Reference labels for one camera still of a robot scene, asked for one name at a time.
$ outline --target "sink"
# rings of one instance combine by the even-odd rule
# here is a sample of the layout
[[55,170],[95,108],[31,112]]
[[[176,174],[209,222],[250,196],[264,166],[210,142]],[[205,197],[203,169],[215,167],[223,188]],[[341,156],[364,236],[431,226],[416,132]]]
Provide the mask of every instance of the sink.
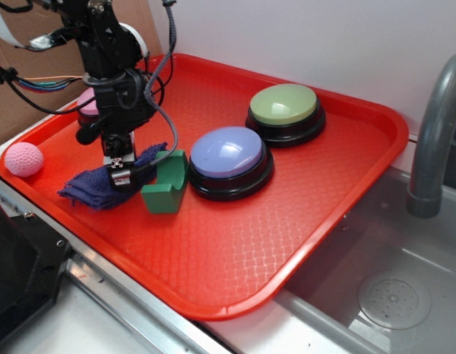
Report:
[[390,168],[284,289],[386,353],[456,353],[456,190],[419,219],[408,181]]

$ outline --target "pink ball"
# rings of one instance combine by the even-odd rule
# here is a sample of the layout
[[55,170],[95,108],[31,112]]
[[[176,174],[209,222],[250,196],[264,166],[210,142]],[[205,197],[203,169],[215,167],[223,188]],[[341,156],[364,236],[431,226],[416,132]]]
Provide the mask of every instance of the pink ball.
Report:
[[29,142],[18,142],[5,153],[5,167],[18,177],[34,175],[43,167],[43,163],[43,153]]

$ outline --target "dark blue towel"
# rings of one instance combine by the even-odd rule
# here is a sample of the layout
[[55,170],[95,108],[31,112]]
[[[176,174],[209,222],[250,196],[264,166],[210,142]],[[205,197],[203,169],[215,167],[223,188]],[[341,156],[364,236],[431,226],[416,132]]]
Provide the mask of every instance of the dark blue towel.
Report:
[[[151,162],[159,151],[166,150],[166,146],[167,143],[148,147],[135,161],[135,166],[139,167]],[[149,168],[137,176],[137,185],[132,191],[118,192],[111,187],[106,167],[102,166],[96,170],[79,173],[66,182],[66,185],[62,190],[58,191],[58,194],[61,197],[68,198],[72,203],[80,202],[92,209],[111,209],[126,202],[155,177],[156,168]]]

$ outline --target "red tray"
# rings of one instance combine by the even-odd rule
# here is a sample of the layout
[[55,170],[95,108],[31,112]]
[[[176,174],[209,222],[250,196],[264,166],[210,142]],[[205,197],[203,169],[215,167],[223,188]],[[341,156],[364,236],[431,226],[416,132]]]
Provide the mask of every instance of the red tray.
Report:
[[[188,55],[174,61],[163,107],[187,155],[203,134],[244,126],[251,98],[286,82]],[[20,138],[43,152],[38,174],[15,177],[0,159],[0,176],[181,314],[232,318],[271,299],[407,143],[407,125],[391,109],[312,89],[327,112],[325,130],[307,144],[273,148],[272,180],[239,201],[208,201],[188,186],[177,214],[150,214],[141,195],[109,211],[72,206],[56,192],[103,161],[100,142],[75,141],[74,114]],[[136,141],[143,150],[172,138],[157,114]]]

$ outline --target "green block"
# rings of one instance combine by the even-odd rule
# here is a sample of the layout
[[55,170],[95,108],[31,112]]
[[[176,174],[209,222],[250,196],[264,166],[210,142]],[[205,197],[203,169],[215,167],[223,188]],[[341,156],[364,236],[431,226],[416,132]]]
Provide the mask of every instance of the green block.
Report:
[[[167,151],[160,151],[156,158]],[[189,163],[183,150],[174,153],[157,164],[155,184],[147,184],[141,189],[146,207],[152,214],[178,212],[187,186]]]

